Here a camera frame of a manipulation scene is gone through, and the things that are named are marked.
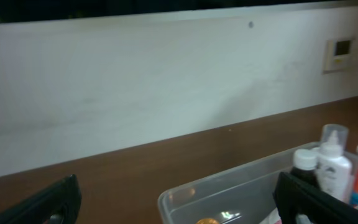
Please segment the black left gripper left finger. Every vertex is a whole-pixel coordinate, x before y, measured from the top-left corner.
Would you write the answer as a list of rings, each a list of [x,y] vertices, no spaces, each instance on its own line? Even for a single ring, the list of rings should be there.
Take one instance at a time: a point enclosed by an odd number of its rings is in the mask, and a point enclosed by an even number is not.
[[[49,185],[0,213],[0,224],[74,224],[81,207],[75,174]]]

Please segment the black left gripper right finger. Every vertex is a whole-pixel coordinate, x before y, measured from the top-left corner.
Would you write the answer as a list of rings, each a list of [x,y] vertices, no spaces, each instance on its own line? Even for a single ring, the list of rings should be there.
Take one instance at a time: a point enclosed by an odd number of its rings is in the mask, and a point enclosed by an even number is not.
[[[358,224],[358,210],[287,173],[279,173],[273,192],[283,224],[296,224],[298,215],[312,223]]]

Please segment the dark bottle white cap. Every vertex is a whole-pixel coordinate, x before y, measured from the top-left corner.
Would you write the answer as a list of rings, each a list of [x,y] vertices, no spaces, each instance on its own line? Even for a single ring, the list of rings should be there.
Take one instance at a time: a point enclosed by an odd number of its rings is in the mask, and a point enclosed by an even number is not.
[[[320,189],[316,176],[317,165],[318,157],[314,151],[298,149],[293,154],[293,167],[290,174]]]

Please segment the white Panadol box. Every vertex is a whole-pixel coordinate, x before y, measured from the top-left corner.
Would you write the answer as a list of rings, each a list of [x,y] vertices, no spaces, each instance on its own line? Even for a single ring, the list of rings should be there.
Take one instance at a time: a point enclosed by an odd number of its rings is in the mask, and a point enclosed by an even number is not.
[[[282,224],[278,209],[272,210],[259,224]]]

